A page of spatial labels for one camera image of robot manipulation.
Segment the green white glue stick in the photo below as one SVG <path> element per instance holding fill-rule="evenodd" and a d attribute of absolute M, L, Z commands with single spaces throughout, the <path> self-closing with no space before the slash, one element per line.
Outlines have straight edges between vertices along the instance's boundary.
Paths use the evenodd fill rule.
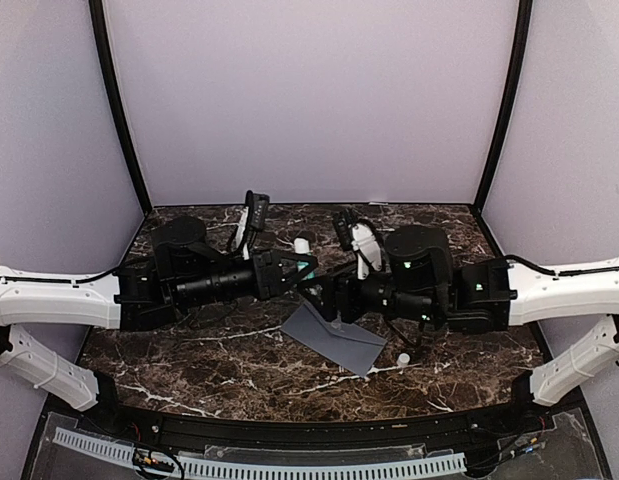
<path fill-rule="evenodd" d="M 294 252 L 298 255 L 305 255 L 305 256 L 309 256 L 311 254 L 311 249 L 310 249 L 310 242 L 308 239 L 304 238 L 304 237 L 297 237 L 294 239 Z M 306 267 L 309 266 L 309 263 L 307 261 L 297 261 L 296 262 L 297 265 L 297 270 L 301 271 L 303 269 L 305 269 Z M 312 280 L 315 278 L 315 273 L 314 272 L 309 272 L 298 284 L 299 287 L 302 286 L 302 284 L 308 280 Z"/>

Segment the blue-grey envelope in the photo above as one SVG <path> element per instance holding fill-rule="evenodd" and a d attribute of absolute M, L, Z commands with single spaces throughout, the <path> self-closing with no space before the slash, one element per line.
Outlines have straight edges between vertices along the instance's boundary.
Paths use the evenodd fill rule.
<path fill-rule="evenodd" d="M 367 375 L 387 343 L 356 324 L 325 320 L 308 302 L 288 317 L 281 331 L 359 377 Z"/>

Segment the white glue stick cap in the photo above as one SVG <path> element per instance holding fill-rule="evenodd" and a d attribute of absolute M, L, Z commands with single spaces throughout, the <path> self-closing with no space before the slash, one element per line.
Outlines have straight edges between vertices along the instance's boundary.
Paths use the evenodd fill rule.
<path fill-rule="evenodd" d="M 400 368 L 404 368 L 406 366 L 408 366 L 410 363 L 410 355 L 407 353 L 401 353 L 398 355 L 397 360 L 396 360 L 396 364 L 398 367 Z"/>

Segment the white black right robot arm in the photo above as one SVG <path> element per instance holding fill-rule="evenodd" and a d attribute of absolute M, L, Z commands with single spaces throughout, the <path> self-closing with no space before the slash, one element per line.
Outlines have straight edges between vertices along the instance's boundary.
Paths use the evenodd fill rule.
<path fill-rule="evenodd" d="M 367 313 L 463 334 L 506 331 L 539 320 L 597 315 L 599 321 L 565 352 L 512 383 L 499 413 L 510 434 L 523 432 L 539 407 L 613 363 L 619 364 L 619 256 L 543 267 L 516 255 L 456 268 L 440 228 L 402 226 L 383 241 L 341 234 L 356 265 L 304 280 L 301 295 L 327 321 L 353 323 Z"/>

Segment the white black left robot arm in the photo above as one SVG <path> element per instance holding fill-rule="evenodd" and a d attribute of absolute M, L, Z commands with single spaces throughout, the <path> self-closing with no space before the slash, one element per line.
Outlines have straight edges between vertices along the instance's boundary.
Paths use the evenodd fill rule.
<path fill-rule="evenodd" d="M 266 301 L 295 287 L 318 266 L 309 254 L 252 250 L 255 228 L 242 228 L 241 252 L 206 241 L 205 223 L 176 218 L 151 233 L 151 255 L 99 274 L 58 275 L 0 265 L 0 365 L 90 415 L 109 436 L 130 427 L 114 380 L 79 367 L 35 340 L 25 323 L 150 331 L 190 309 L 243 297 Z"/>

